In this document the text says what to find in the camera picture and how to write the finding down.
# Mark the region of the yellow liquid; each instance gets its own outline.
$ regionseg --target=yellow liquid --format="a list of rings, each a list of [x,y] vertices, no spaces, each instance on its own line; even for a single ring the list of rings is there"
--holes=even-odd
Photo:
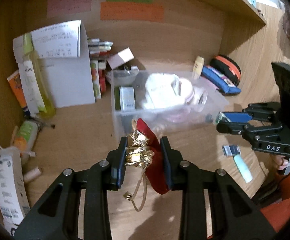
[[[42,100],[44,102],[45,109],[46,109],[46,112],[39,111],[38,115],[40,118],[43,118],[43,119],[51,118],[56,114],[56,111],[55,111],[55,108],[54,108],[52,101],[50,100],[49,93],[46,89],[46,86],[44,84],[44,80],[42,78],[42,74],[40,72],[37,53],[35,51],[31,51],[31,52],[25,54],[23,56],[23,62],[25,62],[25,61],[31,61],[31,63],[32,63],[32,67],[33,67],[33,71],[35,73],[35,77],[36,77],[37,85],[38,85],[38,88],[40,91],[40,95],[42,97]]]

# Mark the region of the plastic bin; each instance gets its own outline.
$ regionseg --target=plastic bin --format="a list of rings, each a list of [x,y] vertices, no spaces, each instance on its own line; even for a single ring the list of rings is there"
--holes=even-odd
[[[192,72],[166,72],[172,73],[177,76],[189,79],[194,86],[204,88],[207,91],[207,101],[202,107],[183,105],[176,108],[164,108],[147,110],[142,109],[140,101],[144,98],[146,89],[145,83],[151,72],[141,70],[138,74],[132,76],[124,76],[124,71],[114,70],[111,71],[109,79],[111,82],[111,97],[112,97],[112,121],[114,132],[117,140],[122,136],[126,136],[132,131],[132,119],[142,118],[151,130],[157,135],[161,136],[167,132],[175,132],[178,130],[194,129],[198,125],[213,123],[219,111],[223,111],[224,107],[228,104],[225,97],[220,94],[215,87],[203,77],[194,79]],[[115,105],[114,88],[120,86],[129,86],[134,88],[135,106],[134,111],[121,111],[117,110]]]

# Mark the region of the blue pencil case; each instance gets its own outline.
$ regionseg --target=blue pencil case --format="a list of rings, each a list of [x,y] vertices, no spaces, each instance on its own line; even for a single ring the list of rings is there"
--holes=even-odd
[[[225,94],[239,94],[241,92],[241,90],[236,87],[233,82],[211,66],[204,66],[202,74],[214,85],[223,90]]]

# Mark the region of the gold ribbon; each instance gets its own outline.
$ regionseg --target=gold ribbon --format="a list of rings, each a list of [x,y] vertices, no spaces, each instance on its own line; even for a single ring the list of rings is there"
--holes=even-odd
[[[145,170],[152,163],[154,152],[147,145],[149,138],[147,138],[143,133],[137,130],[136,120],[134,119],[132,120],[132,127],[134,131],[127,135],[125,165],[142,168],[142,172],[133,195],[129,192],[126,192],[124,194],[124,198],[131,201],[135,210],[139,212],[144,207],[147,195]],[[140,207],[137,208],[134,199],[138,192],[141,181],[143,181],[144,186],[143,200]]]

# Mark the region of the yellow-green bottle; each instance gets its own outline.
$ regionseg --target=yellow-green bottle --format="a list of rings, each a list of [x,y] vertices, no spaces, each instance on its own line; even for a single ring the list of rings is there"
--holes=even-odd
[[[38,54],[33,49],[32,35],[30,33],[24,34],[23,62],[29,85],[33,91],[33,97],[38,106],[38,115],[41,118],[50,118],[54,116],[56,113],[55,108],[50,97],[48,96],[48,91],[40,72]]]

